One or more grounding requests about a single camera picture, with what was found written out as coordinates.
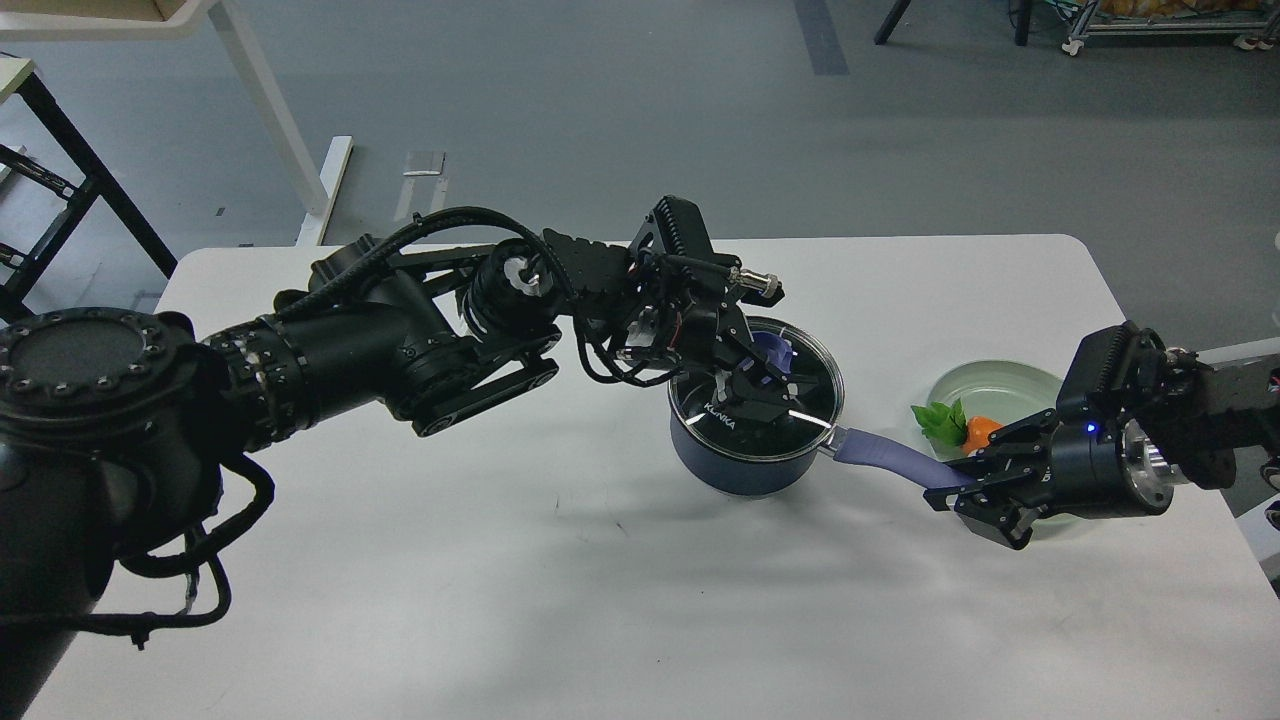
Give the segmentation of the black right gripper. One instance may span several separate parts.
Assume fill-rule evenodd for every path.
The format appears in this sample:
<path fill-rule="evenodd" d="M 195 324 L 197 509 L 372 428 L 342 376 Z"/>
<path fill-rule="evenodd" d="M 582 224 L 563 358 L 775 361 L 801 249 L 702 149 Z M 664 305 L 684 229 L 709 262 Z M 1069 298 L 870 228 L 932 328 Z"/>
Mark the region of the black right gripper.
<path fill-rule="evenodd" d="M 928 489 L 936 511 L 960 516 L 972 533 L 1024 550 L 1033 523 L 1069 514 L 1084 519 L 1139 518 L 1166 512 L 1176 466 L 1166 461 L 1137 421 L 1059 421 L 1041 410 L 989 434 L 988 445 L 960 460 L 960 473 L 982 482 Z M 1001 474 L 1038 480 L 984 480 Z"/>

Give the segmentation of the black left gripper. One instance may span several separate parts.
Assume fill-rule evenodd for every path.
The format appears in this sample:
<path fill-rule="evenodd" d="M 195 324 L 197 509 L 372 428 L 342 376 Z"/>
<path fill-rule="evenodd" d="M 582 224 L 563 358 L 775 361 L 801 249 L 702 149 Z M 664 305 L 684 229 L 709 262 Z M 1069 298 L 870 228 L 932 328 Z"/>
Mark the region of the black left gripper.
<path fill-rule="evenodd" d="M 746 272 L 735 255 L 631 255 L 622 264 L 620 374 L 680 375 L 714 369 L 722 336 L 745 324 Z M 780 427 L 797 396 L 817 391 L 817 342 L 794 325 L 751 325 L 748 352 L 716 370 L 716 406 L 732 420 Z"/>

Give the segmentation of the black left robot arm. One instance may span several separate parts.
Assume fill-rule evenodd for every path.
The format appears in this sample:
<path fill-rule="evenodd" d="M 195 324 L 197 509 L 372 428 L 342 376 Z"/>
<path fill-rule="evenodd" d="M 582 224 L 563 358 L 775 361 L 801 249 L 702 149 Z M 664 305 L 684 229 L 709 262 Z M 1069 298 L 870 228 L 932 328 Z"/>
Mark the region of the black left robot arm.
<path fill-rule="evenodd" d="M 595 382 L 705 379 L 713 410 L 771 421 L 817 382 L 742 310 L 783 295 L 666 196 L 628 246 L 485 208 L 416 215 L 206 340 L 179 313 L 9 322 L 3 716 L 23 716 L 81 632 L 143 647 L 227 614 L 219 553 L 274 498 L 253 452 L 374 401 L 417 436 L 442 432 L 550 380 L 563 316 Z"/>

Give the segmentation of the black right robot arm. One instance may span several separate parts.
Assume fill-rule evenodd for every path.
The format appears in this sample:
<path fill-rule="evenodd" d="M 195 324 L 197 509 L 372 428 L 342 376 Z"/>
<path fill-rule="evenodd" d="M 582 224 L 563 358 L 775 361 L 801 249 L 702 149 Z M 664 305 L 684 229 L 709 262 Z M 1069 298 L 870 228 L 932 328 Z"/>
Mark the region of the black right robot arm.
<path fill-rule="evenodd" d="M 1208 364 L 1125 322 L 1079 343 L 1052 409 L 951 461 L 924 500 L 1023 550 L 1042 519 L 1156 516 L 1179 484 L 1225 489 L 1238 448 L 1265 450 L 1260 475 L 1275 486 L 1277 423 L 1276 354 Z"/>

